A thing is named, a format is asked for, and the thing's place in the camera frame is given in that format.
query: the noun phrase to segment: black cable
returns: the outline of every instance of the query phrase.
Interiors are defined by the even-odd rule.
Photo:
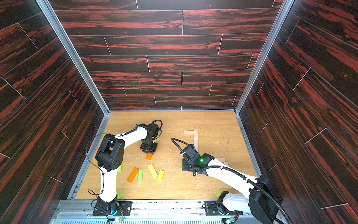
[[[184,157],[185,161],[189,164],[190,169],[192,169],[192,165],[191,165],[190,162],[189,162],[188,155],[181,149],[181,147],[180,147],[176,142],[180,142],[180,143],[186,144],[187,146],[188,146],[189,144],[186,143],[186,142],[183,142],[182,140],[176,139],[176,138],[171,138],[170,140],[171,140],[171,141],[176,145],[176,147],[180,150],[180,152],[182,153],[182,156]]]
[[[226,167],[226,166],[218,166],[218,165],[214,165],[214,166],[207,166],[204,168],[201,168],[200,170],[196,171],[196,173],[202,173],[204,170],[206,169],[210,169],[210,168],[217,168],[217,169],[222,169],[222,170],[228,170],[236,175],[238,175],[239,177],[243,178],[244,180],[246,180],[247,183],[253,185],[254,187],[256,187],[256,189],[258,191],[260,191],[261,193],[263,193],[266,197],[268,197],[271,201],[274,202],[274,204],[276,205],[276,207],[281,211],[281,213],[283,214],[283,216],[285,217],[285,219],[287,220],[288,224],[293,224],[291,218],[289,217],[289,215],[287,214],[287,212],[281,207],[281,205],[276,201],[276,199],[274,197],[272,197],[270,195],[270,193],[268,193],[267,191],[265,191],[262,187],[258,186],[255,182],[251,181],[250,179],[248,179],[247,177],[245,177],[244,175],[242,175],[241,173],[237,172],[236,170],[233,170],[230,167]]]
[[[285,224],[284,222],[282,222],[280,219],[276,218],[275,217],[275,221],[278,223],[278,224]]]

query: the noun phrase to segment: wooden floor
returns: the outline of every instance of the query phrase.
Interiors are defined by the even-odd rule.
[[[120,134],[136,124],[148,124],[160,119],[163,133],[158,139],[158,148],[152,160],[139,148],[138,141],[126,148],[122,172],[117,174],[117,193],[122,199],[215,199],[222,191],[238,194],[238,191],[223,182],[199,175],[193,177],[181,168],[182,156],[170,138],[193,143],[193,135],[184,135],[184,130],[198,130],[199,153],[223,157],[229,165],[243,173],[255,176],[255,171],[246,149],[238,122],[232,111],[218,112],[121,112],[112,113],[105,132]],[[152,178],[148,165],[153,164],[157,172],[164,170],[163,182]],[[143,170],[143,183],[127,182],[134,167]],[[90,165],[76,199],[95,199],[87,192],[100,191],[100,171]]]

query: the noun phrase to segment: green block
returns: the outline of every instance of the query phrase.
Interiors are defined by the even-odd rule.
[[[140,170],[138,173],[138,183],[141,183],[143,179],[143,170]]]

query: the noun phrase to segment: black mounting plate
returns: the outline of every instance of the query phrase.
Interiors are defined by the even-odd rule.
[[[131,201],[117,201],[118,207],[123,209],[123,216],[129,216],[131,214],[132,209],[132,202]],[[106,211],[99,207],[97,210],[93,210],[93,216],[106,216]],[[122,216],[122,210],[118,210],[118,212],[114,216],[108,216],[108,217],[121,217]]]
[[[206,215],[222,215],[218,212],[216,201],[205,201],[203,208],[205,208]],[[237,211],[230,211],[228,215],[236,215]]]

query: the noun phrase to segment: red and black wood grain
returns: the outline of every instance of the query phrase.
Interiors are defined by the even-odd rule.
[[[358,50],[299,20],[287,46],[353,103],[358,104]]]
[[[139,10],[270,8],[273,0],[137,0]]]
[[[3,75],[25,98],[34,93],[69,58],[58,38]]]
[[[268,33],[278,10],[184,10],[183,34]]]
[[[358,47],[358,2],[299,0],[291,11],[327,33]]]
[[[68,35],[181,35],[180,11],[56,11]]]
[[[251,56],[252,54],[148,56],[148,63],[152,72],[242,70],[247,69]]]
[[[219,54],[260,53],[268,33],[225,34]]]
[[[36,51],[36,46],[18,23],[0,30],[0,76],[6,74]]]
[[[88,71],[149,72],[145,56],[80,55]]]
[[[221,35],[105,36],[112,55],[217,54]]]
[[[235,84],[247,83],[252,70],[183,72],[183,84]]]

